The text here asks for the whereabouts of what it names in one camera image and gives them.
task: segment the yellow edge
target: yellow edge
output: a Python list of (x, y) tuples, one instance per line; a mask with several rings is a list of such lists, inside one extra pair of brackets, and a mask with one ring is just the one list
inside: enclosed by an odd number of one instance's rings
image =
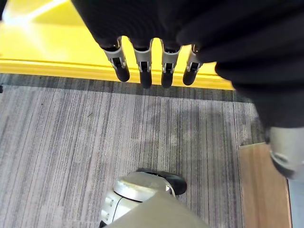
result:
[[(37, 61), (16, 61), (0, 60), (0, 73), (25, 74), (25, 75), (43, 75), (58, 77), (74, 77), (95, 80), (119, 81), (115, 71), (111, 67), (90, 66), (65, 63), (37, 62)], [(128, 82), (139, 83), (139, 72), (136, 69), (129, 69), (130, 80)], [(159, 71), (152, 71), (153, 84), (161, 84), (161, 75)], [(182, 73), (174, 73), (173, 86), (186, 87), (182, 82)], [(232, 90), (229, 81), (214, 75), (198, 74), (191, 87), (225, 89)]]

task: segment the gray carpet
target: gray carpet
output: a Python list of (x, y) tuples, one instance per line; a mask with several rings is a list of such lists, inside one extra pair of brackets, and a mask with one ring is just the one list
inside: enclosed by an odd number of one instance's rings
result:
[(231, 91), (0, 75), (0, 227), (97, 228), (116, 177), (182, 175), (211, 228), (243, 227), (238, 147), (262, 142)]

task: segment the metal joint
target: metal joint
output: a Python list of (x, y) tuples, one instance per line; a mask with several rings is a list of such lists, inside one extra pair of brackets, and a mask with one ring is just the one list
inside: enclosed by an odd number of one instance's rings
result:
[(162, 71), (166, 73), (166, 70), (170, 68), (170, 73), (173, 74), (181, 48), (177, 52), (169, 53), (169, 52), (165, 52), (163, 43), (161, 45), (162, 45)]
[(191, 49), (187, 60), (186, 70), (188, 72), (192, 70), (192, 72), (197, 73), (201, 65), (202, 63), (198, 60), (197, 55), (194, 53), (193, 49)]
[(124, 51), (123, 51), (122, 46), (120, 46), (119, 49), (116, 51), (104, 50), (104, 52), (115, 70), (117, 70), (118, 65), (121, 65), (121, 68), (126, 68), (127, 63), (125, 60)]
[[(140, 72), (150, 72), (151, 71), (151, 64), (152, 64), (152, 55), (151, 55), (151, 45), (148, 50), (146, 51), (139, 51), (134, 49), (136, 62), (138, 64), (138, 68)], [(143, 69), (142, 63), (147, 63), (147, 69)]]

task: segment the wood panel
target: wood panel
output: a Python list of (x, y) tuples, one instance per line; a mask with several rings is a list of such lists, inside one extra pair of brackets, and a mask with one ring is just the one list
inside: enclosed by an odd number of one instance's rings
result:
[(245, 228), (291, 228), (286, 179), (274, 168), (264, 143), (240, 149)]

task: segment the yellow platform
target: yellow platform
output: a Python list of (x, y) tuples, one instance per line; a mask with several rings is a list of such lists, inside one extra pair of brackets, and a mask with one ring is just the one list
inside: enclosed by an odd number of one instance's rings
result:
[[(130, 70), (129, 82), (139, 83), (134, 51), (122, 40)], [(180, 51), (173, 85), (185, 86), (182, 76), (190, 46)], [(160, 85), (162, 49), (152, 44), (152, 83)], [(219, 77), (214, 63), (204, 64), (191, 87), (232, 89)], [(102, 49), (67, 0), (9, 0), (0, 23), (0, 72), (118, 81)]]

